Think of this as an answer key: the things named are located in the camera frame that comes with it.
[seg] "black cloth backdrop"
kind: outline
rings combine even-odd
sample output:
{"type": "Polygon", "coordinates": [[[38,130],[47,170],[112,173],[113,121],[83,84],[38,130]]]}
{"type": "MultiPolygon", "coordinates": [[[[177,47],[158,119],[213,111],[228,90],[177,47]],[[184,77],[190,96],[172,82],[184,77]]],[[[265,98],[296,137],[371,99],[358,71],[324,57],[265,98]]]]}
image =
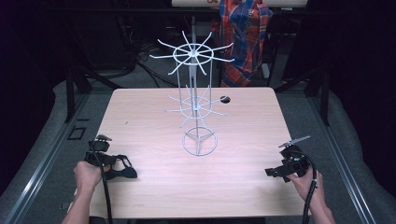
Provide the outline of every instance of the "black cloth backdrop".
{"type": "Polygon", "coordinates": [[[364,161],[396,197],[396,20],[388,2],[369,6],[351,27],[351,40],[334,65],[332,90],[358,133],[364,161]]]}
{"type": "Polygon", "coordinates": [[[0,194],[20,169],[54,104],[67,61],[35,2],[0,3],[0,194]]]}

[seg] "plaid shirt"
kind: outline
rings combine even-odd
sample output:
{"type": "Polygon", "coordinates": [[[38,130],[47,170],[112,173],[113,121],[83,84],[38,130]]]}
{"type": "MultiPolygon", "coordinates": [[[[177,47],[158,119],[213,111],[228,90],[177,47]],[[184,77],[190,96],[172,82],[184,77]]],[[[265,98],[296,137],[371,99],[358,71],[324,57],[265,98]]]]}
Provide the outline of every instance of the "plaid shirt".
{"type": "Polygon", "coordinates": [[[221,86],[245,87],[253,72],[262,65],[265,30],[273,13],[261,0],[221,0],[219,14],[219,44],[233,43],[224,58],[234,59],[225,63],[221,86]]]}

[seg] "person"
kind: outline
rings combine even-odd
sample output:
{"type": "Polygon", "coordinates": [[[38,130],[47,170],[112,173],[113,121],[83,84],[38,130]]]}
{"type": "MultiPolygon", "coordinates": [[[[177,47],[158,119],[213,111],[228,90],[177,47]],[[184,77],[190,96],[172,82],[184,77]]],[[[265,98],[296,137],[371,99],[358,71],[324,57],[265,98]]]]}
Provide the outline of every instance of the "person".
{"type": "MultiPolygon", "coordinates": [[[[297,175],[287,175],[287,178],[291,180],[296,188],[300,197],[305,201],[308,195],[309,187],[312,182],[313,169],[309,167],[306,174],[302,177],[297,175]]],[[[309,204],[309,210],[311,211],[312,218],[315,223],[318,224],[333,224],[335,223],[332,216],[332,210],[327,206],[325,201],[325,194],[323,188],[323,176],[317,171],[317,188],[312,195],[311,203],[309,204]]]]}
{"type": "MultiPolygon", "coordinates": [[[[77,183],[77,194],[68,214],[64,218],[63,224],[73,223],[89,223],[90,219],[90,203],[96,185],[102,179],[99,167],[93,166],[85,161],[79,161],[74,169],[77,183]]],[[[312,182],[313,170],[308,168],[306,174],[302,177],[297,175],[288,175],[300,197],[305,201],[309,187],[312,182]]],[[[317,189],[311,199],[309,209],[312,217],[318,224],[335,223],[332,217],[332,211],[327,206],[323,188],[323,177],[320,172],[317,175],[317,189]]]]}
{"type": "Polygon", "coordinates": [[[72,207],[64,218],[63,224],[89,223],[90,220],[90,203],[96,185],[102,179],[100,168],[79,161],[74,168],[77,194],[73,201],[72,207]]]}

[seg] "table top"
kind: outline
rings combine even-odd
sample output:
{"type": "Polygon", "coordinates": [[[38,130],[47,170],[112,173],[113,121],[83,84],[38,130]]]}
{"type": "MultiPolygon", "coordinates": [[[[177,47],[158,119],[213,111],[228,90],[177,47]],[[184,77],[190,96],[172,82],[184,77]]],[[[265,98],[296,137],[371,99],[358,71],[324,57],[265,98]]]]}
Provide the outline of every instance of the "table top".
{"type": "MultiPolygon", "coordinates": [[[[307,0],[266,0],[269,7],[305,7],[307,0]]],[[[220,0],[172,0],[173,7],[218,7],[220,0]]]]}
{"type": "MultiPolygon", "coordinates": [[[[198,95],[204,92],[198,89],[198,95]]],[[[188,98],[185,89],[181,95],[188,98]]],[[[264,171],[281,165],[278,146],[290,140],[274,91],[213,88],[205,94],[210,95],[211,101],[227,95],[231,102],[212,104],[212,111],[223,115],[211,113],[204,122],[218,138],[217,146],[208,155],[194,156],[182,139],[195,127],[195,120],[185,122],[180,112],[164,111],[180,109],[178,89],[113,92],[98,133],[113,139],[107,154],[128,156],[138,174],[137,179],[108,181],[114,218],[269,217],[303,212],[304,202],[294,186],[264,171]]],[[[107,217],[102,184],[93,195],[91,216],[107,217]]]]}

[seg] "white wire rack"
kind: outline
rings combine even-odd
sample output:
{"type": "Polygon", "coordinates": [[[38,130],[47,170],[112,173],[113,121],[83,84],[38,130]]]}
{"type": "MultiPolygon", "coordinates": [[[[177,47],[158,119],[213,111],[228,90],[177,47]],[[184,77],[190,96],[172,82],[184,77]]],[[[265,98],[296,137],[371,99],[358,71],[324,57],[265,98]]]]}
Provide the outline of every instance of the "white wire rack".
{"type": "Polygon", "coordinates": [[[202,44],[197,44],[195,39],[194,29],[192,29],[192,43],[189,42],[184,32],[182,33],[183,37],[186,41],[186,44],[175,47],[169,44],[163,43],[161,40],[158,40],[162,45],[173,49],[172,55],[166,56],[152,56],[150,57],[154,59],[164,59],[164,58],[173,58],[176,62],[176,68],[168,73],[168,75],[173,75],[177,73],[177,84],[178,84],[178,99],[172,96],[169,96],[172,100],[179,102],[179,109],[175,110],[165,110],[166,112],[180,112],[186,119],[180,125],[180,128],[183,127],[188,120],[194,120],[195,126],[190,128],[184,133],[182,144],[183,147],[192,155],[195,156],[204,156],[211,153],[218,145],[218,138],[215,133],[210,130],[204,122],[204,118],[209,114],[217,114],[221,116],[226,116],[226,114],[222,114],[219,112],[215,112],[212,109],[212,104],[220,101],[220,99],[212,101],[212,68],[213,68],[213,60],[222,61],[222,62],[232,62],[232,60],[224,60],[221,58],[215,57],[215,51],[221,49],[227,49],[229,46],[220,47],[216,49],[212,49],[207,46],[205,43],[212,35],[211,33],[206,38],[206,40],[202,44]],[[197,90],[197,67],[199,67],[202,73],[206,76],[207,73],[203,68],[203,64],[210,63],[210,72],[209,72],[209,84],[203,92],[202,95],[198,95],[197,90]],[[181,65],[187,65],[190,70],[190,86],[186,85],[186,91],[188,97],[182,99],[182,90],[180,87],[180,76],[178,69],[181,65]]]}

